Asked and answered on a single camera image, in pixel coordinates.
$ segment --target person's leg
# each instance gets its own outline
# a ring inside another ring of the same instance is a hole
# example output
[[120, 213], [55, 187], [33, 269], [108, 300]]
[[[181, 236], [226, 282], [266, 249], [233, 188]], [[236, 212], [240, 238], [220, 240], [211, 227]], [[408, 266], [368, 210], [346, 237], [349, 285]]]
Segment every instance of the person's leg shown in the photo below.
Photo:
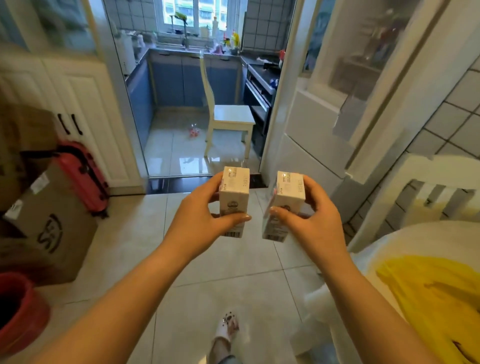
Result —
[[231, 359], [234, 360], [233, 363], [237, 362], [235, 357], [230, 354], [230, 349], [231, 342], [238, 330], [237, 317], [232, 312], [228, 312], [218, 324], [212, 349], [207, 356], [208, 364], [227, 364]]

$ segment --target red suitcase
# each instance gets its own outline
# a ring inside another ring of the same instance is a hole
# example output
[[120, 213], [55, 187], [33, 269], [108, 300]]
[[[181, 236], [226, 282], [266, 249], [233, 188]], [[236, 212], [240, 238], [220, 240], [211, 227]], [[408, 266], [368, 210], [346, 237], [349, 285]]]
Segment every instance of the red suitcase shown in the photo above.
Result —
[[92, 215], [108, 217], [108, 183], [85, 146], [78, 142], [62, 142], [55, 158]]

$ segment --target yellow plastic bag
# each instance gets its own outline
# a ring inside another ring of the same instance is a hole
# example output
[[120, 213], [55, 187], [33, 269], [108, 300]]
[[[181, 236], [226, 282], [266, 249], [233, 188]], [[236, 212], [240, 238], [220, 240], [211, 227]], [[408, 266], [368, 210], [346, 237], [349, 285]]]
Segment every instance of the yellow plastic bag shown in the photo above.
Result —
[[480, 274], [445, 258], [404, 256], [377, 275], [405, 319], [447, 364], [480, 363]]

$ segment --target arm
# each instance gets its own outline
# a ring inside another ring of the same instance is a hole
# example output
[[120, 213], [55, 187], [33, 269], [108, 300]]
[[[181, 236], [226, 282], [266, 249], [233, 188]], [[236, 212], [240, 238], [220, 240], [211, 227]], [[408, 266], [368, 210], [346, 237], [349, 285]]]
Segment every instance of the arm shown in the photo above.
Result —
[[251, 219], [242, 213], [210, 214], [208, 203], [218, 199], [221, 180], [222, 173], [216, 174], [186, 197], [160, 246], [33, 362], [126, 363], [178, 274], [221, 234]]
[[302, 219], [282, 208], [270, 213], [285, 223], [322, 271], [364, 364], [440, 364], [416, 331], [360, 273], [345, 245], [342, 221], [326, 192], [304, 176], [315, 213]]

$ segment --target logo on carton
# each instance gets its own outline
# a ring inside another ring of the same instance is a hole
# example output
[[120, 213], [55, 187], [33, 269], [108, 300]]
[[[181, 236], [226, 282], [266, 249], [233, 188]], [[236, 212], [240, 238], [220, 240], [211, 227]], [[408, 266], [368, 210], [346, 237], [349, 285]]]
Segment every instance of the logo on carton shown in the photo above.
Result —
[[63, 229], [60, 220], [57, 215], [50, 214], [43, 231], [38, 235], [36, 241], [39, 244], [45, 245], [45, 250], [53, 254], [60, 245], [62, 235]]

